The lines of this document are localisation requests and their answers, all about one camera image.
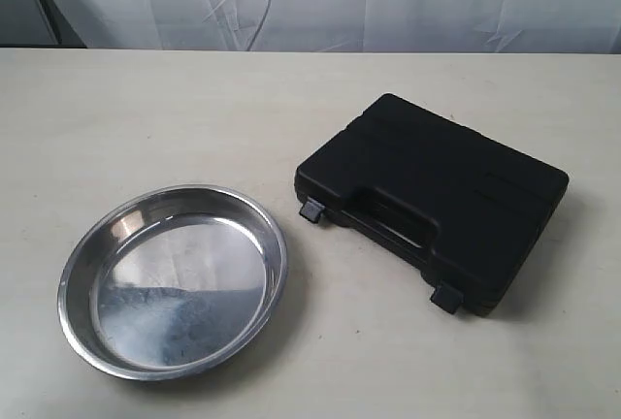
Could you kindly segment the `black plastic tool case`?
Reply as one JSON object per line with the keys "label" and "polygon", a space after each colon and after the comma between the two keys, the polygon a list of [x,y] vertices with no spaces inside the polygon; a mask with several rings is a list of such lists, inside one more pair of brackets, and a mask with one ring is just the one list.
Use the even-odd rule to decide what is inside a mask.
{"label": "black plastic tool case", "polygon": [[568,175],[385,93],[297,168],[300,214],[353,229],[416,267],[448,313],[489,315]]}

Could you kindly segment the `round stainless steel tray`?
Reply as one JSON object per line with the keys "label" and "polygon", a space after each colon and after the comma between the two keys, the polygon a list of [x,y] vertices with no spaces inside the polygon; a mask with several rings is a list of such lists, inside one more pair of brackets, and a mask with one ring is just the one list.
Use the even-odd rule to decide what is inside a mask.
{"label": "round stainless steel tray", "polygon": [[284,234],[255,200],[215,185],[166,187],[111,210],[78,241],[59,279],[58,320],[98,371],[182,379],[253,341],[287,272]]}

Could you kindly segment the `white backdrop curtain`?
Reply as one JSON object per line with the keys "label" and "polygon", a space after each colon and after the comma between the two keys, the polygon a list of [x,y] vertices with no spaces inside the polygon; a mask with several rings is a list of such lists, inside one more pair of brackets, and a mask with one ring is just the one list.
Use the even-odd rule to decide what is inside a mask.
{"label": "white backdrop curtain", "polygon": [[620,49],[620,0],[52,0],[90,48],[340,52]]}

